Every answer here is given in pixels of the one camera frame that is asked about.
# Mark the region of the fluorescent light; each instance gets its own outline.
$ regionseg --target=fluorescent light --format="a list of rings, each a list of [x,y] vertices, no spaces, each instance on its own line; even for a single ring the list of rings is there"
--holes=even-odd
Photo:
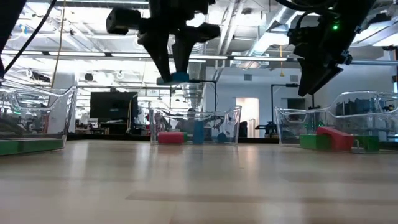
[[[67,2],[87,2],[87,3],[116,3],[116,4],[142,4],[146,5],[148,2],[145,1],[104,1],[104,0],[66,0]]]
[[[226,60],[227,56],[222,55],[190,55],[190,59],[210,59],[210,60]]]
[[[257,62],[285,62],[285,61],[287,61],[287,58],[278,58],[278,57],[240,57],[240,56],[235,56],[234,60],[257,61]]]
[[[150,58],[149,54],[112,53],[112,57]]]
[[[206,60],[190,59],[189,62],[205,63]]]
[[[3,54],[18,54],[18,50],[3,50]],[[23,51],[23,55],[42,55],[42,52],[34,51],[34,50],[26,50]]]
[[[159,96],[138,96],[137,99],[138,101],[162,101]]]
[[[58,52],[49,52],[50,55],[58,55]],[[101,52],[60,52],[61,56],[94,56],[105,57],[105,53]]]

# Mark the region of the blue block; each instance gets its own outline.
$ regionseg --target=blue block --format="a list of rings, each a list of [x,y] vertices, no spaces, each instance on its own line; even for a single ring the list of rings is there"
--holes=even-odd
[[[184,72],[176,72],[171,74],[172,81],[171,82],[164,82],[162,77],[156,79],[157,85],[178,85],[180,83],[189,82],[189,74]]]
[[[193,124],[192,143],[203,144],[205,142],[205,123],[203,121],[195,121]]]

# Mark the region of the transparent container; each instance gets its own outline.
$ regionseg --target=transparent container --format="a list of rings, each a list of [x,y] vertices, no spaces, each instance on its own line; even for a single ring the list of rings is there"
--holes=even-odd
[[[237,144],[241,108],[194,112],[151,107],[150,141],[152,144]]]
[[[38,89],[0,79],[0,156],[65,147],[75,98],[76,87]]]
[[[342,93],[329,107],[323,109],[276,108],[279,141],[283,146],[321,151],[397,153],[397,107],[398,94],[353,91]],[[344,138],[340,138],[344,140],[340,141],[348,142],[349,146],[353,138],[352,147],[340,146],[328,133],[323,133],[326,129],[345,134]]]

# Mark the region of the green block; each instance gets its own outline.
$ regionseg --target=green block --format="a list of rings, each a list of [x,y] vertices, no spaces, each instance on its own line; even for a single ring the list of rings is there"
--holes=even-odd
[[[378,152],[380,149],[378,136],[355,136],[355,140],[366,152]]]
[[[0,156],[17,154],[19,142],[17,141],[0,141]]]
[[[184,142],[188,141],[188,133],[184,133]]]
[[[324,134],[302,134],[300,135],[300,146],[305,149],[330,150],[331,139]]]
[[[50,151],[63,148],[62,139],[23,140],[20,141],[19,150],[24,152]]]

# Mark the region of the computer monitor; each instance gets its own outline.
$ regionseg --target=computer monitor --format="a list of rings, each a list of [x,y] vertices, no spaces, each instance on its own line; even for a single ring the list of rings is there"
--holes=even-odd
[[[138,100],[135,92],[92,92],[90,117],[99,120],[128,120],[138,116]]]

